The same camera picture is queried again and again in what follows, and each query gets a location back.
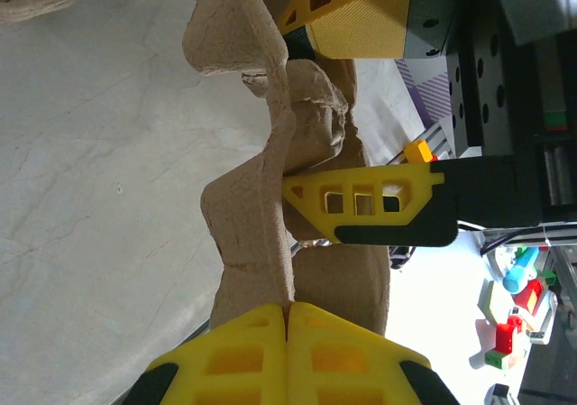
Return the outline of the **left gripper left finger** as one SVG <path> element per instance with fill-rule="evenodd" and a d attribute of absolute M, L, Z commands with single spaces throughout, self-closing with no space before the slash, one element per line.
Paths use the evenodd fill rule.
<path fill-rule="evenodd" d="M 132 404 L 286 404 L 283 310 L 266 304 L 156 358 Z"/>

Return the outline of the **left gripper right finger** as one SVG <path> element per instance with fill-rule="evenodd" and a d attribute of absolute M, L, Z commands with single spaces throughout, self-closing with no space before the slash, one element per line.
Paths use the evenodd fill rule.
<path fill-rule="evenodd" d="M 311 304 L 291 306 L 288 404 L 457 402 L 420 353 Z"/>

